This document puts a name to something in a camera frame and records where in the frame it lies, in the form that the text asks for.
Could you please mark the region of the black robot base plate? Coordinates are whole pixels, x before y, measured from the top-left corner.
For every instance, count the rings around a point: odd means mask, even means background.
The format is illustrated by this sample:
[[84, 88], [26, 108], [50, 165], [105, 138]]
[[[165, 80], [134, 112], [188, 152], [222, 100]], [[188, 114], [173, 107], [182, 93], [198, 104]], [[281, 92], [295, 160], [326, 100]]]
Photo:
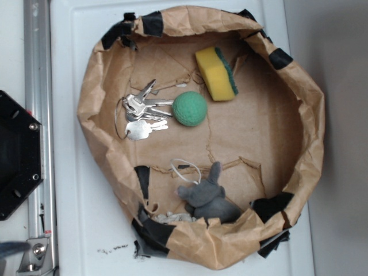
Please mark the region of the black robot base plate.
[[42, 125], [1, 91], [1, 220], [7, 220], [43, 180]]

